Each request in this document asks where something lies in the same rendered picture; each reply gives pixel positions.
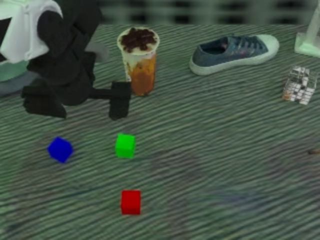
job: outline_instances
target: blue cube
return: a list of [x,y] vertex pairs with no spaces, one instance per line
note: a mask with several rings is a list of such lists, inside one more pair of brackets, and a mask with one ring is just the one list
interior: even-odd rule
[[64,164],[74,152],[70,142],[61,137],[56,137],[48,146],[47,151],[51,158]]

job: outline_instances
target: plastic cup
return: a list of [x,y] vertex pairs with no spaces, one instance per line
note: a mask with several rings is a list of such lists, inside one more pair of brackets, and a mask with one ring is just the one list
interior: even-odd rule
[[131,82],[132,92],[136,96],[147,96],[155,86],[157,48],[160,44],[160,38],[155,31],[147,27],[135,27],[135,29],[148,29],[153,32],[156,43],[148,44],[147,50],[140,50],[137,47],[132,52],[125,51],[121,40],[122,36],[129,33],[129,28],[119,35],[117,46],[122,54],[126,81]]

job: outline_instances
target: green curtain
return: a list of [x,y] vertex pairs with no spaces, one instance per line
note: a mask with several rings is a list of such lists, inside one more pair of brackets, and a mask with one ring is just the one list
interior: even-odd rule
[[0,65],[0,82],[13,79],[27,71],[27,61],[16,64],[5,63]]

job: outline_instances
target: wood grain surface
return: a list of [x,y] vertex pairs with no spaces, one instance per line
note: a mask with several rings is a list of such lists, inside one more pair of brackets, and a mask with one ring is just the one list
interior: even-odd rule
[[[102,25],[95,42],[110,59],[96,87],[124,81],[119,33]],[[109,103],[68,107],[68,118],[29,115],[22,99],[0,99],[0,240],[317,240],[320,236],[320,98],[285,102],[295,65],[295,26],[149,26],[161,39],[156,86],[134,97],[128,118]],[[195,47],[235,34],[272,34],[278,55],[259,66],[210,76],[188,68]],[[133,159],[117,158],[117,134],[136,136]],[[50,159],[53,138],[69,140],[67,164]],[[123,189],[142,191],[142,214],[123,216]]]

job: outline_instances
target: blue sneaker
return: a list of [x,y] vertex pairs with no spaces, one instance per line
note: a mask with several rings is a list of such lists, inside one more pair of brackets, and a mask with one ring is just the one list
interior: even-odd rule
[[226,36],[200,44],[189,67],[193,73],[205,76],[237,66],[263,64],[278,50],[279,42],[271,35]]

